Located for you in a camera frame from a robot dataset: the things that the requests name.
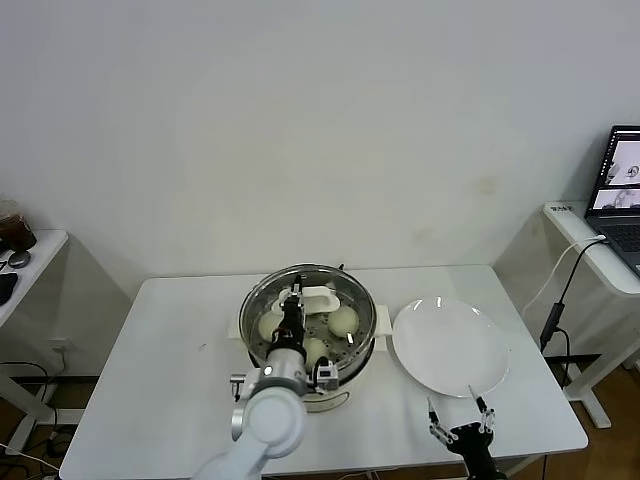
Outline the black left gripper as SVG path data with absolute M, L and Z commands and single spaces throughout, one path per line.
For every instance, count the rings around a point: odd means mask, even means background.
M 305 314 L 301 307 L 303 298 L 303 278 L 297 274 L 291 286 L 291 291 L 281 291 L 277 301 L 277 308 L 284 313 L 278 326 L 272 332 L 271 350 L 291 349 L 303 351 L 305 335 Z

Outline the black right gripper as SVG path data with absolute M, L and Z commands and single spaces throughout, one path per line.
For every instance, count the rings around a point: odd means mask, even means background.
M 450 432 L 441 424 L 431 398 L 428 398 L 429 431 L 441 444 L 446 445 L 449 452 L 462 457 L 468 479 L 500 479 L 501 472 L 489 451 L 493 441 L 495 411 L 471 386 L 468 389 L 481 414 L 480 425 L 466 424 Z

